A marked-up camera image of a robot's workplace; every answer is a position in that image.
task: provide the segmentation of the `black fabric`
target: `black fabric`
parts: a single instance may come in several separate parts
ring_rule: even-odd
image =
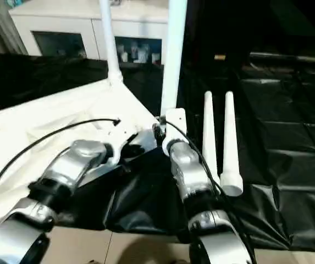
[[[124,81],[155,115],[162,69],[121,66]],[[106,77],[103,62],[0,56],[0,109]],[[235,97],[244,193],[232,199],[255,247],[315,251],[315,75],[181,70],[178,106],[201,146],[204,92],[213,92],[218,170],[222,172],[224,95]],[[61,225],[116,232],[177,235],[188,242],[186,215],[157,148],[83,186],[60,215]]]

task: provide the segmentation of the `shelf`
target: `shelf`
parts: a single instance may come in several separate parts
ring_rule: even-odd
[[[31,0],[9,11],[11,15],[100,19],[99,0]],[[168,22],[168,0],[122,0],[111,7],[112,20]]]

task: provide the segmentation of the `black cable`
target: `black cable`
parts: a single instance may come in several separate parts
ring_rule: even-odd
[[[43,136],[42,138],[34,141],[33,143],[31,143],[28,147],[26,147],[25,149],[23,149],[22,151],[20,151],[17,155],[15,155],[4,167],[3,169],[1,170],[0,172],[0,180],[3,176],[3,174],[6,172],[6,170],[21,156],[23,155],[24,153],[26,153],[28,150],[30,150],[31,148],[33,148],[34,146],[36,146],[37,144],[41,143],[42,141],[44,141],[45,139],[48,139],[50,136],[53,136],[57,133],[60,133],[62,131],[65,131],[67,129],[70,129],[70,128],[73,128],[73,127],[76,127],[78,125],[83,125],[83,124],[86,124],[86,123],[92,123],[92,122],[97,122],[97,121],[112,121],[114,125],[117,125],[120,120],[119,119],[111,119],[111,118],[97,118],[97,119],[89,119],[89,120],[85,120],[85,121],[81,121],[81,122],[77,122],[77,123],[74,123],[74,124],[71,124],[71,125],[67,125],[67,126],[64,126],[60,129],[57,129],[55,131],[52,131],[51,133],[48,133],[47,135]]]
[[[202,155],[202,153],[200,152],[200,150],[197,148],[195,143],[192,142],[191,139],[180,128],[178,128],[175,124],[173,124],[173,123],[171,123],[171,122],[169,122],[169,121],[167,121],[165,119],[161,120],[161,121],[162,122],[166,122],[167,124],[173,126],[179,133],[181,133],[183,135],[183,137],[185,137],[187,139],[187,141],[189,141],[189,144],[190,144],[191,148],[198,154],[198,156],[199,156],[199,158],[201,160],[201,163],[203,164],[204,169],[206,171],[207,177],[211,181],[213,192],[224,201],[226,213],[231,213],[234,216],[234,218],[236,219],[237,224],[235,226],[235,229],[237,230],[237,232],[238,232],[242,242],[244,243],[244,245],[246,247],[246,250],[247,250],[247,252],[248,252],[248,254],[250,256],[252,264],[257,264],[256,259],[255,259],[255,254],[251,250],[252,247],[251,247],[250,237],[246,233],[245,227],[244,227],[241,219],[235,213],[235,210],[234,210],[233,206],[231,205],[229,199],[227,198],[227,195],[224,193],[224,191],[219,186],[219,184],[214,181],[214,179],[212,177],[212,173],[210,171],[210,168],[207,165],[207,162],[206,162],[204,156]]]

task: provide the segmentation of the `glass cabinet door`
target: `glass cabinet door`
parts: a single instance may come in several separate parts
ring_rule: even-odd
[[[43,56],[70,56],[86,58],[80,34],[32,31]]]
[[[120,62],[161,65],[162,40],[137,37],[115,37]]]

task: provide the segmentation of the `white cabinet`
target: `white cabinet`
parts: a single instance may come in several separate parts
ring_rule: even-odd
[[[29,55],[107,59],[99,0],[31,0],[10,14]],[[111,15],[120,60],[164,63],[168,0],[123,0]]]
[[[12,18],[29,55],[100,59],[91,19],[17,15]]]

